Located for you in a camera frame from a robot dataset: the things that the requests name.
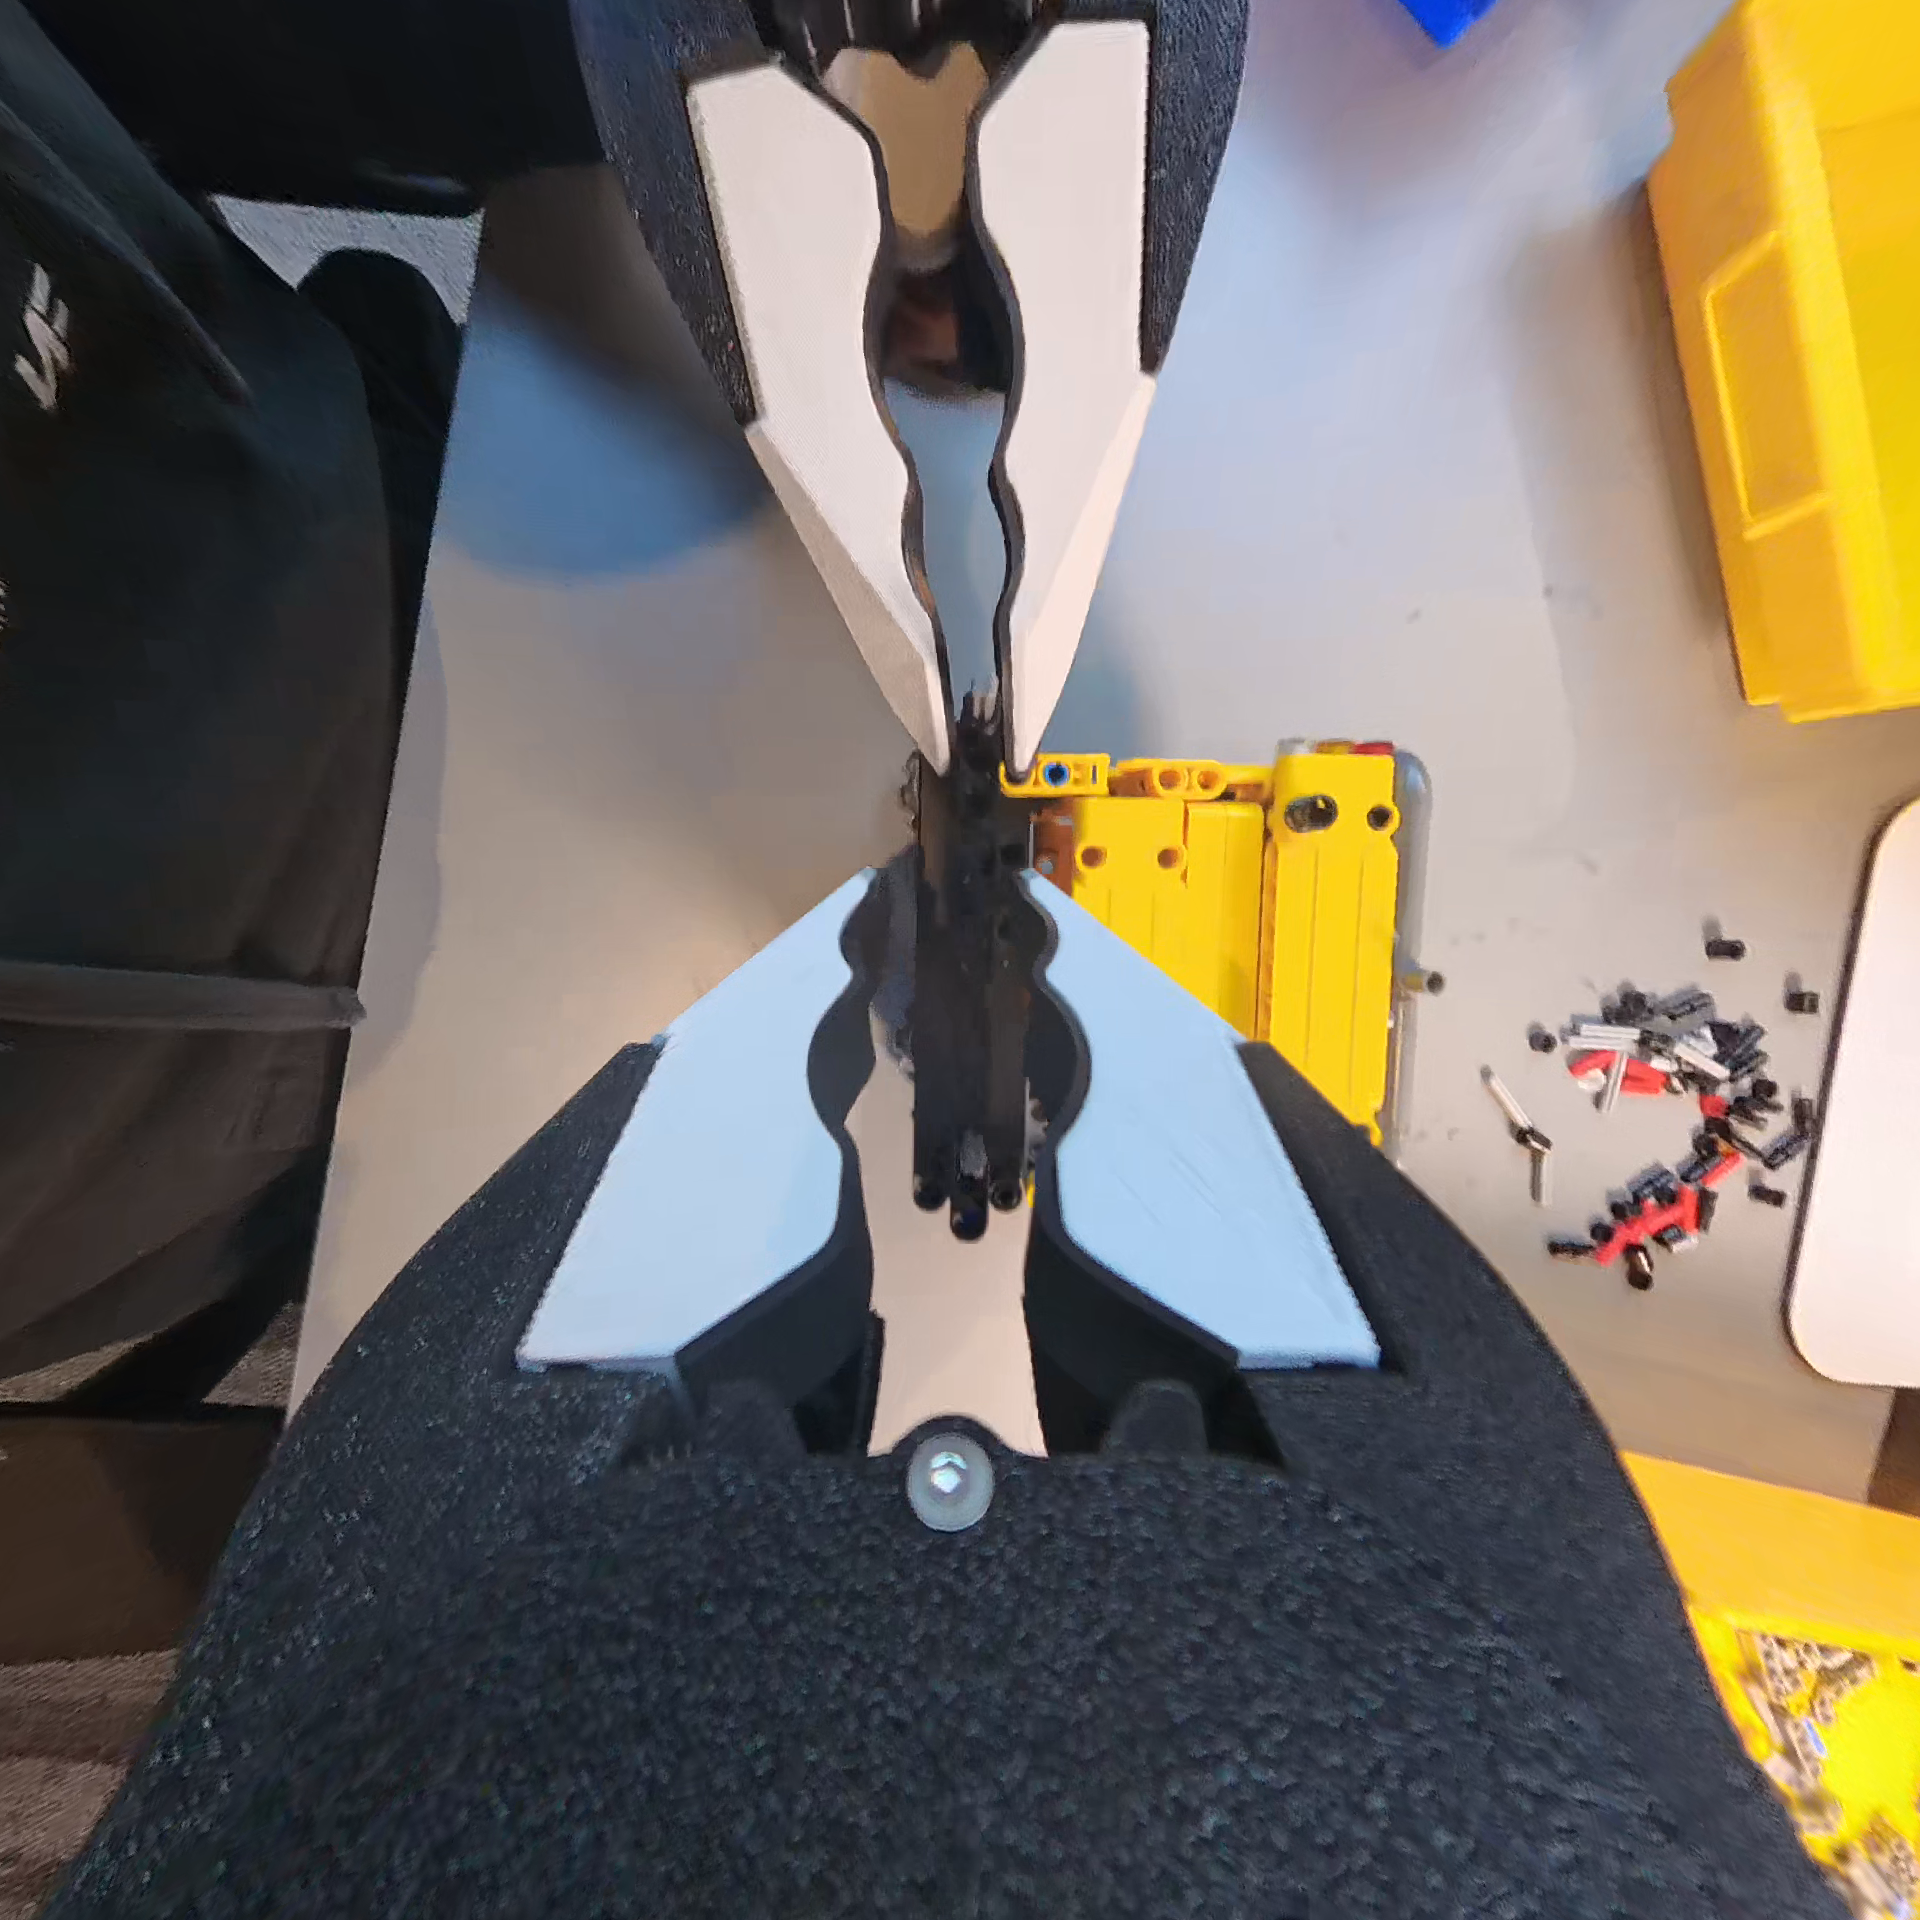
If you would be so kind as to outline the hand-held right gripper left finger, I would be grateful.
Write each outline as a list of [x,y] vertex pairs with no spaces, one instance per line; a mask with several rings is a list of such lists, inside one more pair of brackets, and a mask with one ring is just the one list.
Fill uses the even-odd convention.
[[652,1043],[646,1077],[517,1348],[527,1374],[648,1376],[703,1406],[818,1395],[869,1331],[849,1115],[907,873],[854,873]]

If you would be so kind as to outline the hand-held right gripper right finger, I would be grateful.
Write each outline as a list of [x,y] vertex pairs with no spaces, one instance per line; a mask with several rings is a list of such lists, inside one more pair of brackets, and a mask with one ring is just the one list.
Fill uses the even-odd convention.
[[1381,1351],[1254,1085],[1196,995],[1036,874],[1025,1073],[1039,1109],[1023,1310],[1039,1389],[1115,1412],[1141,1383],[1217,1406]]

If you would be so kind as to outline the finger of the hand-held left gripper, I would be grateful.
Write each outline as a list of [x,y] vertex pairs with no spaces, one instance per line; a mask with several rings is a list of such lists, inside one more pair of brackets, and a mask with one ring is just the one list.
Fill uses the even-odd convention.
[[1007,771],[1044,748],[1156,391],[1141,363],[1147,58],[1143,22],[1048,25],[990,84],[966,141],[966,205],[1011,327],[988,474]]
[[875,140],[778,59],[690,82],[685,110],[754,396],[747,442],[881,694],[946,771],[923,500],[875,384],[892,238]]

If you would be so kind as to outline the black yellow toy brick vehicle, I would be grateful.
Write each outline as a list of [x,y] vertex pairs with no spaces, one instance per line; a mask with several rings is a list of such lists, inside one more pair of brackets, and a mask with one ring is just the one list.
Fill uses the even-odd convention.
[[1242,1039],[1272,1045],[1394,1151],[1430,780],[1381,739],[1293,739],[1265,765],[1042,756],[988,789],[1016,857]]

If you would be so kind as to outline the grey desk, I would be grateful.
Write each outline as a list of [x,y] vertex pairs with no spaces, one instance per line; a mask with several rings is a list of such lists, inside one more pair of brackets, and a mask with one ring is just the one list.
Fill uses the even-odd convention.
[[[1834,988],[1915,714],[1741,706],[1641,177],[1718,5],[1256,5],[1246,88],[1052,737],[1430,780],[1398,1162],[1629,1453],[1883,1500],[1888,1393],[1811,1376],[1774,1274],[1639,1301],[1526,1247],[1521,1024],[1724,899]],[[602,171],[477,239],[439,520],[293,1395],[619,1043],[905,838],[905,739]]]

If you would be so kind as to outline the grey axle pin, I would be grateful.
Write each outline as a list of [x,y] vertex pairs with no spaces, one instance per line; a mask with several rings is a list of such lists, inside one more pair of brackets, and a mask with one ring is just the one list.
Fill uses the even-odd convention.
[[1495,1067],[1480,1067],[1477,1073],[1480,1083],[1501,1113],[1504,1130],[1528,1162],[1528,1193],[1532,1204],[1536,1208],[1548,1208],[1553,1199],[1553,1140],[1521,1108],[1518,1095],[1510,1093]]

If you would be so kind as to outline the pile of small brick parts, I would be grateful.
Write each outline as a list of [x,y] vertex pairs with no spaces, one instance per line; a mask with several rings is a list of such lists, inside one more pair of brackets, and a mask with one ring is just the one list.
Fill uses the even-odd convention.
[[1526,1247],[1553,1276],[1648,1301],[1717,1264],[1774,1274],[1825,1115],[1817,955],[1717,899],[1600,945],[1536,990],[1521,1090]]

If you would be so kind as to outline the yellow plastic box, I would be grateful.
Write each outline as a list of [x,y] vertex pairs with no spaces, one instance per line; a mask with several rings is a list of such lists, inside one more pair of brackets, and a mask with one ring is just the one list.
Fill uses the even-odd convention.
[[1917,1913],[1917,1520],[1626,1453],[1740,1743],[1851,1915]]

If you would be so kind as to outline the white document stand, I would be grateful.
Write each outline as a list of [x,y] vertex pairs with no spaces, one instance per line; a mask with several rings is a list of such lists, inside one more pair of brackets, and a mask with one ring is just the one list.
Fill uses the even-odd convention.
[[1788,1272],[1821,1376],[1917,1386],[1917,803],[1873,841]]

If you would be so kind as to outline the yellow plastic bin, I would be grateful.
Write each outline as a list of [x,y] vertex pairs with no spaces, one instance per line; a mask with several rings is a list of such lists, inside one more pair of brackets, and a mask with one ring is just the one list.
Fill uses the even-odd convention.
[[1917,7],[1750,1],[1647,193],[1749,703],[1917,698]]

